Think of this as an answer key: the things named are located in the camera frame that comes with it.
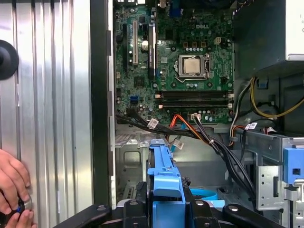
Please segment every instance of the ram slot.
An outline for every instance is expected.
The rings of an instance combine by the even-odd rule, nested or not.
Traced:
[[[164,100],[180,99],[224,99],[227,98],[227,91],[158,91],[155,98]]]
[[[138,21],[133,21],[133,64],[138,64]]]
[[[128,74],[128,27],[123,24],[123,69]]]
[[[227,108],[227,101],[161,101],[159,109],[163,108]]]
[[[155,79],[156,74],[156,30],[155,30],[155,23],[149,24],[149,73],[148,78],[149,80]]]

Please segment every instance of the metal side panel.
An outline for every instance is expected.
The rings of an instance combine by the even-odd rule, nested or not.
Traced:
[[[21,159],[39,227],[92,205],[90,3],[0,1],[0,39],[18,51],[0,81],[0,146]]]

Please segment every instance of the connector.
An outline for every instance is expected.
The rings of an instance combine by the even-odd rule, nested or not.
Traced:
[[[194,113],[194,114],[191,114],[191,120],[194,121],[195,117],[200,121],[201,120],[201,115],[200,114],[197,114],[197,113]]]

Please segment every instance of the motherboard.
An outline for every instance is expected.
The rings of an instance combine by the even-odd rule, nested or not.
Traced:
[[[115,20],[117,114],[135,109],[162,124],[175,114],[231,122],[231,10],[119,6]]]

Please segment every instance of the blue plastic bracket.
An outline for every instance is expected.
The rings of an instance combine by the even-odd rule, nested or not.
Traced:
[[[172,162],[172,154],[162,139],[151,140],[155,168],[148,169],[154,176],[154,196],[173,197],[172,201],[153,201],[153,228],[184,228],[186,200],[179,170]]]

